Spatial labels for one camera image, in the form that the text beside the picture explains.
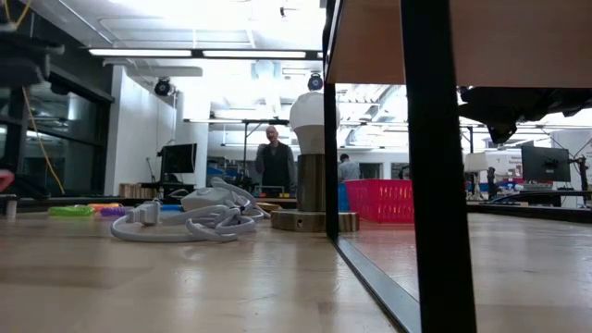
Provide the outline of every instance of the white globe lamp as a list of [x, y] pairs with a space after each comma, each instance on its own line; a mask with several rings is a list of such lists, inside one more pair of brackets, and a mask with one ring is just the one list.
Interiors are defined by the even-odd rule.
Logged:
[[[301, 154], [325, 153], [324, 104], [322, 93], [307, 92], [290, 109], [290, 126], [298, 138]], [[338, 128], [339, 110], [336, 118]]]

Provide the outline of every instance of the wooden shelf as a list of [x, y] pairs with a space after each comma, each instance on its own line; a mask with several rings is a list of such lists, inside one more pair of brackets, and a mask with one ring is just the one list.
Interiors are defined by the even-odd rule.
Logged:
[[[592, 1], [450, 0], [450, 10], [458, 85], [592, 87]], [[399, 0], [338, 0], [331, 44], [328, 82], [404, 84]]]

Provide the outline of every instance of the person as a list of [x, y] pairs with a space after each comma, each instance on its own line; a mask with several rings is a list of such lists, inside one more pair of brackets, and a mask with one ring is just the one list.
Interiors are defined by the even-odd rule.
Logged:
[[360, 178], [360, 165], [350, 161], [350, 157], [347, 154], [342, 154], [339, 157], [341, 163], [337, 169], [337, 178], [339, 182], [345, 180], [357, 180]]
[[291, 148], [280, 142], [278, 131], [274, 126], [269, 126], [265, 130], [269, 144], [259, 145], [257, 158], [255, 159], [255, 169], [263, 175], [261, 185], [264, 186], [283, 186], [284, 192], [294, 191], [294, 153]]

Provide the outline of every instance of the glass window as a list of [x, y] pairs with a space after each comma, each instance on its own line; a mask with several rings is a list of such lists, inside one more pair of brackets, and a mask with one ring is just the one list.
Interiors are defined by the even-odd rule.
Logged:
[[0, 88], [0, 115], [8, 116], [8, 102], [10, 101], [10, 89]]
[[6, 146], [6, 132], [7, 126], [0, 125], [0, 157], [4, 157], [4, 151]]
[[390, 178], [411, 179], [411, 169], [409, 168], [409, 163], [391, 163]]
[[[92, 189], [94, 147], [41, 134], [49, 161], [67, 194], [89, 193]], [[27, 131], [24, 173], [33, 175], [52, 195], [61, 195], [54, 176], [45, 163], [43, 151], [34, 131]]]
[[31, 111], [40, 128], [95, 139], [97, 104], [49, 82], [32, 86], [30, 96]]
[[382, 179], [381, 163], [360, 163], [361, 179]]

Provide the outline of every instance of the wooden block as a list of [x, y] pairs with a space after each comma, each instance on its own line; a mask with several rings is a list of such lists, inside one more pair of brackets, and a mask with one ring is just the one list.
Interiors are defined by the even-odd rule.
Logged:
[[[298, 232], [325, 232], [325, 213], [301, 212], [283, 209], [271, 212], [271, 227]], [[360, 229], [360, 217], [357, 213], [339, 213], [339, 231], [352, 232]]]

